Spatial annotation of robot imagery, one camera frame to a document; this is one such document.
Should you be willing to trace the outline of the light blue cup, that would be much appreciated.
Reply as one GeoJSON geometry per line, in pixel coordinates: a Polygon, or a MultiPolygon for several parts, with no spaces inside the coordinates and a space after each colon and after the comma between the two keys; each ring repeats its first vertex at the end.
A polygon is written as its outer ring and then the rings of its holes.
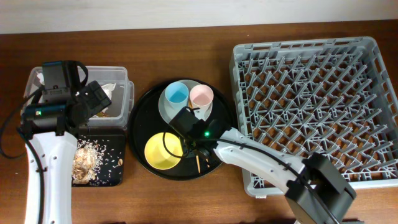
{"type": "Polygon", "coordinates": [[[165,98],[175,110],[180,110],[188,104],[189,89],[182,82],[173,82],[165,89],[165,98]]]}

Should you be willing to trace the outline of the white paper napkin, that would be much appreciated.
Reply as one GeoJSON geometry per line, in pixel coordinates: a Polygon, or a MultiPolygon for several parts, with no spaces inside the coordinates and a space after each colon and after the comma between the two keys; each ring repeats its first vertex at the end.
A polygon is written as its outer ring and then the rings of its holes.
{"type": "MultiPolygon", "coordinates": [[[[106,96],[111,100],[112,99],[112,92],[116,88],[116,83],[108,83],[108,84],[102,85],[101,88],[106,93],[106,96]]],[[[102,114],[105,114],[105,115],[102,115],[102,116],[108,116],[108,115],[106,115],[106,110],[107,109],[108,108],[105,108],[105,109],[103,109],[101,111],[102,114]]]]}

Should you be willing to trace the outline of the pink cup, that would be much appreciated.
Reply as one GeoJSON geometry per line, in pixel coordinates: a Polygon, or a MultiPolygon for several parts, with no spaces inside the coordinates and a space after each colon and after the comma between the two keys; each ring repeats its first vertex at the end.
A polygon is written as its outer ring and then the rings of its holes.
{"type": "Polygon", "coordinates": [[[201,113],[204,113],[210,107],[213,98],[213,90],[208,85],[196,85],[190,90],[189,99],[192,108],[198,108],[201,113]]]}

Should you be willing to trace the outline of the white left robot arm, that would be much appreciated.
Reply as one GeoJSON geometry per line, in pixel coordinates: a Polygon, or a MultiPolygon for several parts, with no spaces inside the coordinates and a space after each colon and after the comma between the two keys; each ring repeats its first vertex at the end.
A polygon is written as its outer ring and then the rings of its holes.
{"type": "Polygon", "coordinates": [[[65,101],[26,106],[17,129],[29,162],[25,223],[71,223],[73,158],[80,128],[110,104],[101,85],[92,81],[65,101]]]}

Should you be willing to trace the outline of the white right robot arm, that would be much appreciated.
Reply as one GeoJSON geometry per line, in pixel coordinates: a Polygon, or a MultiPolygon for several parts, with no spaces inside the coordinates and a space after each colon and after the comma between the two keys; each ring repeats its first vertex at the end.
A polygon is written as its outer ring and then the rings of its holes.
{"type": "Polygon", "coordinates": [[[197,148],[277,187],[299,223],[341,223],[356,198],[352,186],[319,153],[307,159],[284,154],[220,120],[173,121],[170,125],[197,148]]]}

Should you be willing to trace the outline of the wooden chopstick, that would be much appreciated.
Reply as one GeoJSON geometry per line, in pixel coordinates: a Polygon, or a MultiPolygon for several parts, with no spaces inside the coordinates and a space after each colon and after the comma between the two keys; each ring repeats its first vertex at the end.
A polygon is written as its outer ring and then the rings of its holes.
{"type": "MultiPolygon", "coordinates": [[[[193,109],[193,105],[192,105],[192,103],[191,103],[190,100],[188,101],[188,106],[189,106],[191,109],[193,109]]],[[[206,159],[206,165],[207,165],[207,167],[210,167],[210,164],[209,164],[209,160],[208,160],[208,159],[206,159]]]]}
{"type": "MultiPolygon", "coordinates": [[[[192,105],[192,103],[191,103],[190,100],[188,101],[188,106],[193,110],[193,105],[192,105]]],[[[196,159],[196,162],[197,162],[197,170],[198,170],[198,173],[201,174],[201,168],[200,168],[199,157],[195,155],[195,159],[196,159]]]]}

